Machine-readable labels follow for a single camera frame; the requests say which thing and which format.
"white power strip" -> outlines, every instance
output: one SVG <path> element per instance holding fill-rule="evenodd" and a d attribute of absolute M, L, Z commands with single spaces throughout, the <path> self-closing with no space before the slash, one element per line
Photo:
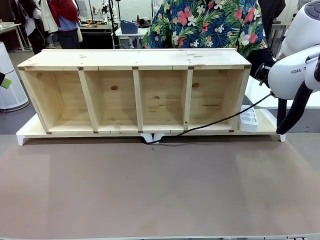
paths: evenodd
<path fill-rule="evenodd" d="M 249 108 L 249 105 L 242 105 L 241 111 Z M 241 113 L 239 116 L 239 130 L 247 133 L 255 133 L 258 130 L 258 119 L 254 108 Z"/>

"white shelf base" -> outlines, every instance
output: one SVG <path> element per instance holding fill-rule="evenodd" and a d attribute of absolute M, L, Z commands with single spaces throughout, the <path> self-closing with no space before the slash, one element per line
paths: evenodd
<path fill-rule="evenodd" d="M 81 133 L 81 134 L 47 134 L 42 127 L 39 117 L 35 114 L 17 133 L 16 138 L 19 146 L 23 146 L 28 139 L 42 138 L 92 138 L 92 137 L 143 137 L 147 143 L 153 141 L 150 133 Z"/>
<path fill-rule="evenodd" d="M 186 136 L 223 136 L 223 135 L 276 135 L 277 119 L 266 109 L 256 109 L 259 120 L 258 131 L 255 133 L 235 132 L 189 132 Z M 17 133 L 16 138 L 19 146 L 23 146 L 28 139 L 42 138 L 92 138 L 92 137 L 143 137 L 147 143 L 159 141 L 164 136 L 175 136 L 176 133 L 81 133 L 81 134 L 47 134 L 35 114 Z M 286 135 L 280 136 L 281 142 L 286 140 Z"/>

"bottle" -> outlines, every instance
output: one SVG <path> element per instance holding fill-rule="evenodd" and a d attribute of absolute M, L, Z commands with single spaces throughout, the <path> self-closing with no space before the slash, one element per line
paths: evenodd
<path fill-rule="evenodd" d="M 140 19 L 139 15 L 136 16 L 136 23 L 138 24 L 138 28 L 140 28 Z"/>

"white air purifier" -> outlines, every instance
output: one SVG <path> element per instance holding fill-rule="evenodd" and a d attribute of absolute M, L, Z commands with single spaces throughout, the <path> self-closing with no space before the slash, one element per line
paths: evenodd
<path fill-rule="evenodd" d="M 28 97 L 3 42 L 0 41 L 0 72 L 12 81 L 8 89 L 0 87 L 0 110 L 12 112 L 28 105 Z"/>

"hawaiian shirt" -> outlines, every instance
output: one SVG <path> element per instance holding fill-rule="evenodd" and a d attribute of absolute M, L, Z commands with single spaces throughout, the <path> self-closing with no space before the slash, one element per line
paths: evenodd
<path fill-rule="evenodd" d="M 267 48 L 257 0 L 164 0 L 143 38 L 145 48 Z"/>

